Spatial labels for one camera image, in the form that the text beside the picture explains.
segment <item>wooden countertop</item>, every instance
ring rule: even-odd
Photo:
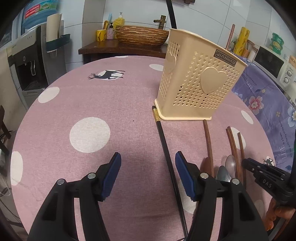
[[[79,54],[121,53],[165,58],[167,45],[141,47],[119,43],[117,39],[93,42],[78,50]]]

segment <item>blue gripper pad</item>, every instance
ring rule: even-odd
[[[175,164],[181,178],[186,195],[196,202],[196,194],[194,191],[194,181],[187,168],[187,161],[182,152],[178,151],[175,155]]]
[[[117,153],[113,160],[110,161],[111,165],[107,171],[102,184],[101,197],[105,200],[106,197],[110,196],[117,174],[121,167],[121,155]]]

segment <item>water bottle label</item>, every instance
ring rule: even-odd
[[[54,8],[54,9],[57,8],[57,0],[47,0],[29,8],[24,14],[24,19],[27,19],[28,17],[32,16],[35,13],[38,13],[40,11],[50,9],[50,8]]]

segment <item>heart emblem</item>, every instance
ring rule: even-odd
[[[201,88],[205,94],[217,90],[219,87],[223,86],[226,80],[226,73],[223,71],[218,72],[214,67],[206,68],[200,76]]]
[[[171,55],[170,52],[167,52],[165,56],[165,67],[164,67],[164,72],[166,74],[170,74],[176,65],[176,57],[174,55]]]

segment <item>spoon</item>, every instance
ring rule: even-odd
[[[216,180],[230,182],[231,176],[229,175],[225,166],[220,166],[217,172]]]
[[[225,161],[225,167],[232,178],[235,178],[236,163],[233,155],[229,155]]]

